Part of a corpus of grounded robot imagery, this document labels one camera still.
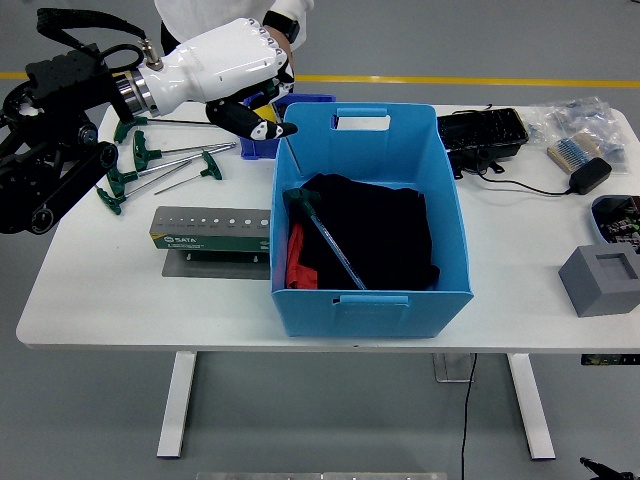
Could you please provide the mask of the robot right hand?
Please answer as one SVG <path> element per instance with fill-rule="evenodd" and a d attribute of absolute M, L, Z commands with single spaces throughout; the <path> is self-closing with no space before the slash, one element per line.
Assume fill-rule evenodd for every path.
<path fill-rule="evenodd" d="M 633 472 L 619 472 L 613 468 L 596 462 L 587 457 L 581 457 L 580 463 L 595 475 L 599 480 L 635 480 L 637 476 Z"/>

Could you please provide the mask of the person's left hand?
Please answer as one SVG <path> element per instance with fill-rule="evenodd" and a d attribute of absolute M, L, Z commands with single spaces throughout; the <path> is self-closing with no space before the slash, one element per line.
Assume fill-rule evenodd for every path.
<path fill-rule="evenodd" d="M 290 70 L 293 71 L 294 57 L 293 57 L 291 44 L 289 43 L 288 39 L 281 32 L 277 30 L 271 30 L 270 35 L 277 42 L 277 44 L 279 45 L 279 48 L 286 53 Z"/>

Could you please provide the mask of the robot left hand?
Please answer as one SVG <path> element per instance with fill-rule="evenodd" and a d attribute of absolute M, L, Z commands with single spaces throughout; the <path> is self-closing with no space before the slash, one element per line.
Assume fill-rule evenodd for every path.
<path fill-rule="evenodd" d="M 208 120 L 255 141 L 287 137 L 293 123 L 275 123 L 255 110 L 289 93 L 294 84 L 287 55 L 254 19 L 240 18 L 178 45 L 132 74 L 140 109 L 168 115 L 187 101 L 205 105 Z"/>

